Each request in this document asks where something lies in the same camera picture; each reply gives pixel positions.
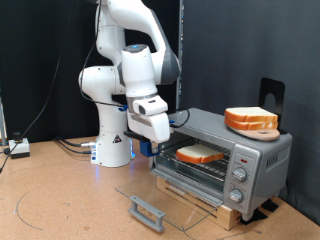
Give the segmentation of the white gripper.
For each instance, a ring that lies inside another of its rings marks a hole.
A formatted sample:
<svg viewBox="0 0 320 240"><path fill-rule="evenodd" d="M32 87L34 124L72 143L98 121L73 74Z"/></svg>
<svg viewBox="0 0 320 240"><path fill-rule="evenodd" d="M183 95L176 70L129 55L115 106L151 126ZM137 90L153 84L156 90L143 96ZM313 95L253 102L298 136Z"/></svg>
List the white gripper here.
<svg viewBox="0 0 320 240"><path fill-rule="evenodd" d="M150 139L151 151L159 153L159 143L170 137L167 103L159 96L150 98L129 98L127 119L129 128L145 138Z"/></svg>

